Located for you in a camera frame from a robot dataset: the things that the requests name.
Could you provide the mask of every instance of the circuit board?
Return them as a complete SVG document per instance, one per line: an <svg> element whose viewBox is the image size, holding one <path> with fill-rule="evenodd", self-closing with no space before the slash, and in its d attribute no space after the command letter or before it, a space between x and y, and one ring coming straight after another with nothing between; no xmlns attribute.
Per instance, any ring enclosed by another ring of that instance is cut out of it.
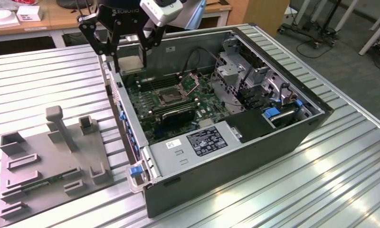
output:
<svg viewBox="0 0 380 228"><path fill-rule="evenodd" d="M176 85L163 88L155 88L151 85L151 87L152 90L146 92L142 92L138 87L128 88L130 99L150 144L192 132L207 126L206 124L218 123L230 116L227 108L214 93L210 79L202 74L187 75ZM187 108L195 111L194 119L176 127L162 127L163 117Z"/></svg>

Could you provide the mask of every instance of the gray plastic post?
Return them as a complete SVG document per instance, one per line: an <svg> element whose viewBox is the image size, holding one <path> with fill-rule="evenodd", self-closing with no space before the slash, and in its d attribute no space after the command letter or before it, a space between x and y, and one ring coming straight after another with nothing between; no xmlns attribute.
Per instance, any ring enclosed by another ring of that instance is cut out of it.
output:
<svg viewBox="0 0 380 228"><path fill-rule="evenodd" d="M63 117L64 117L64 113L63 113L63 108L60 106L54 106L54 107L47 108L47 120L55 123L58 130L63 135L63 139L71 151L76 151L78 145L64 125Z"/></svg>

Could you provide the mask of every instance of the gray holder slot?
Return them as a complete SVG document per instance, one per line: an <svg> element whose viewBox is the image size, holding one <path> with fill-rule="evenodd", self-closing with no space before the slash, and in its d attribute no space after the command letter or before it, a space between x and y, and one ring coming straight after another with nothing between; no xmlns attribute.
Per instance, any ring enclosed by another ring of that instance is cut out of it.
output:
<svg viewBox="0 0 380 228"><path fill-rule="evenodd" d="M87 189L87 185L84 184L82 179L66 184L63 187L64 192L66 194L68 194L68 196L75 195L76 193L80 193Z"/></svg>
<svg viewBox="0 0 380 228"><path fill-rule="evenodd" d="M100 172L95 172L94 168L90 167L90 177L94 179L94 183L96 185L99 185L103 182L108 181L108 178L110 178L108 171L104 168L103 162L100 163L100 166L102 166L102 171Z"/></svg>
<svg viewBox="0 0 380 228"><path fill-rule="evenodd" d="M90 115L79 118L79 124L83 135L88 135L96 131Z"/></svg>
<svg viewBox="0 0 380 228"><path fill-rule="evenodd" d="M26 151L20 145L23 142L26 142L26 139L22 137L19 132L4 134L2 136L0 149L8 156L12 156Z"/></svg>
<svg viewBox="0 0 380 228"><path fill-rule="evenodd" d="M19 185L24 185L27 183L31 183L34 181L38 181L40 179L40 172L38 170L35 170L34 172L31 173L27 173L24 175L20 175L19 177L19 181L16 183L11 183L11 180L7 180L7 184L6 184L6 187L8 189L19 186Z"/></svg>
<svg viewBox="0 0 380 228"><path fill-rule="evenodd" d="M24 214L27 211L28 205L23 202L18 202L0 211L0 218L8 220L15 216Z"/></svg>
<svg viewBox="0 0 380 228"><path fill-rule="evenodd" d="M72 171L70 171L67 174L63 175L63 178L66 180L72 180L75 178L82 177L83 175L83 170L80 167L75 168Z"/></svg>
<svg viewBox="0 0 380 228"><path fill-rule="evenodd" d="M10 190L10 191L2 193L0 200L10 203L12 201L20 200L20 198L23 198L26 196L27 196L27 194L23 190L19 190L19 191Z"/></svg>
<svg viewBox="0 0 380 228"><path fill-rule="evenodd" d="M18 168L22 168L35 162L39 161L39 155L35 153L35 154L31 154L28 156L24 156L19 159L15 159L15 160L11 160L7 162L7 169L8 170L14 170L14 169L18 169Z"/></svg>

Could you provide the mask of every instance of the wooden desk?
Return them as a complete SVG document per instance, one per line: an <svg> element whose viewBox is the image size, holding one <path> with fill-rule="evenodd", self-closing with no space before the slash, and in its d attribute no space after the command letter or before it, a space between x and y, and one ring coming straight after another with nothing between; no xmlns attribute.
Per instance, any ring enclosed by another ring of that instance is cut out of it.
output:
<svg viewBox="0 0 380 228"><path fill-rule="evenodd" d="M80 32L76 20L79 12L72 13L71 9L60 7L56 0L42 0L39 5L44 9L43 21L20 22L20 26L0 29L0 41L51 36L56 47L63 48L66 47L63 35ZM214 3L207 6L203 17L219 17L216 26L226 26L231 10L230 5L223 6ZM99 25L98 30L102 29L106 29L106 27Z"/></svg>
<svg viewBox="0 0 380 228"><path fill-rule="evenodd" d="M39 3L39 6L43 8L44 12L43 21L20 21L20 26L0 28L0 41L44 37L51 35L51 20L47 1L43 0Z"/></svg>

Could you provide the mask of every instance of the metal workbench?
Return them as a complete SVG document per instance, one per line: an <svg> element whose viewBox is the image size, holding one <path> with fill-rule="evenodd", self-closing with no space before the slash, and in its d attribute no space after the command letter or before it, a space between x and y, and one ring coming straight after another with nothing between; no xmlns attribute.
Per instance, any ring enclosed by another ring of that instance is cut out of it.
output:
<svg viewBox="0 0 380 228"><path fill-rule="evenodd" d="M43 107L52 104L63 106L67 125L91 114L116 181L12 227L380 227L380 121L259 28L239 28L335 114L292 153L154 219L143 195L128 189L128 159L91 47L0 56L0 134L47 131Z"/></svg>

